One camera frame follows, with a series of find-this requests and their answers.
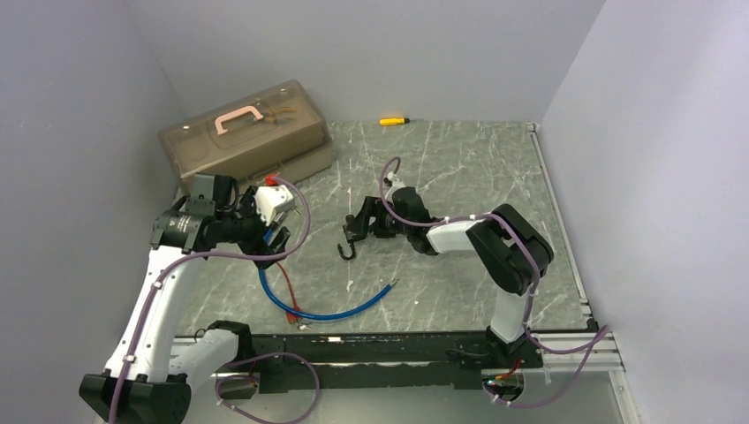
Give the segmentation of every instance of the black hook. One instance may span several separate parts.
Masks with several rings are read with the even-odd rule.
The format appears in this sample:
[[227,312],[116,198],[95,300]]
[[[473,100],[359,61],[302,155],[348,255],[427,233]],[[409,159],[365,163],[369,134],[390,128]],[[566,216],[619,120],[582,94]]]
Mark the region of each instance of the black hook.
[[354,247],[352,241],[349,242],[349,246],[352,249],[352,254],[351,254],[351,256],[346,256],[344,254],[344,249],[341,247],[341,244],[338,243],[338,254],[341,255],[341,259],[343,259],[344,261],[350,261],[351,259],[353,259],[353,258],[356,257],[356,247]]

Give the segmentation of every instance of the white wall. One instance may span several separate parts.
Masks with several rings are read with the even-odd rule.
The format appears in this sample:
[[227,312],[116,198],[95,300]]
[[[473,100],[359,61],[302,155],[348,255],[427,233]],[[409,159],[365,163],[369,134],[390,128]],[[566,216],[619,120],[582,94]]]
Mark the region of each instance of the white wall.
[[609,0],[541,126],[583,282],[648,423],[749,414],[747,14]]
[[126,0],[189,114],[292,78],[329,120],[538,122],[604,0]]
[[0,2],[0,421],[91,422],[176,180],[183,117],[120,1]]

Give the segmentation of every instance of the blue cable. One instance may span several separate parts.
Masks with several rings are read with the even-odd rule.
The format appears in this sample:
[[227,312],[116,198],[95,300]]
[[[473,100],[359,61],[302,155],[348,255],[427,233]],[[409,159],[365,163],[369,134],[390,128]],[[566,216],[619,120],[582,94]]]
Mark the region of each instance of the blue cable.
[[[265,234],[266,242],[270,240],[270,236],[273,234],[272,230],[268,230],[268,232]],[[271,302],[275,303],[277,307],[280,307],[284,311],[297,315],[302,318],[306,318],[308,320],[313,321],[333,321],[333,320],[341,320],[344,318],[348,318],[350,316],[354,316],[358,314],[359,312],[363,312],[366,309],[373,306],[375,303],[380,301],[383,297],[385,297],[386,294],[390,291],[390,289],[393,288],[393,284],[386,285],[382,290],[380,290],[379,293],[377,293],[373,298],[368,300],[367,302],[363,303],[362,305],[355,307],[351,310],[341,312],[338,314],[330,314],[330,315],[318,315],[318,314],[309,314],[307,312],[302,312],[294,309],[293,307],[289,307],[288,305],[284,304],[281,300],[279,300],[275,294],[270,290],[270,285],[268,284],[268,277],[265,275],[265,269],[258,269],[258,276],[260,276],[260,284],[262,285],[262,289],[265,291],[265,294],[268,295],[268,298]]]

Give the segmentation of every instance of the pink handle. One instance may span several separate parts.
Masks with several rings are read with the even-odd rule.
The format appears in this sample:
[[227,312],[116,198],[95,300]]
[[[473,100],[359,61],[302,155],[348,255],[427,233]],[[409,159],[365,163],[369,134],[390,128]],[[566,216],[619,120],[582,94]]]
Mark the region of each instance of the pink handle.
[[223,114],[220,117],[217,117],[216,132],[218,133],[218,135],[227,133],[229,130],[223,127],[224,122],[230,119],[234,119],[235,117],[241,117],[242,115],[250,112],[255,115],[255,119],[257,119],[258,121],[262,119],[262,114],[254,106],[245,106],[244,108],[239,108],[237,110],[233,110],[229,113]]

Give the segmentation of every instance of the gray marble surface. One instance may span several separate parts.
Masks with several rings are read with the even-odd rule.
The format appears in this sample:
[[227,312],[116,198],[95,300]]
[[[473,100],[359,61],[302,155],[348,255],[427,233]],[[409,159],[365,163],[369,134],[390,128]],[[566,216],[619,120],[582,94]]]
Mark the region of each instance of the gray marble surface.
[[[353,318],[315,323],[306,331],[382,332],[485,329],[494,313],[496,287],[475,254],[417,254],[405,238],[367,238],[359,257],[343,261],[344,216],[376,195],[381,167],[403,158],[398,176],[415,186],[433,216],[488,211],[507,202],[549,241],[556,258],[541,280],[533,311],[538,329],[585,325],[579,292],[549,198],[539,158],[519,122],[414,122],[380,127],[376,122],[331,123],[333,166],[301,183],[312,207],[312,230],[300,251],[284,261],[299,305],[319,314],[342,312],[374,296],[392,278],[396,287]],[[299,234],[302,217],[284,223]],[[219,246],[235,250],[234,246]],[[268,271],[272,290],[291,304],[277,267]],[[248,323],[253,333],[296,333],[283,311],[265,296],[249,261],[211,258],[178,325],[193,334],[214,320]]]

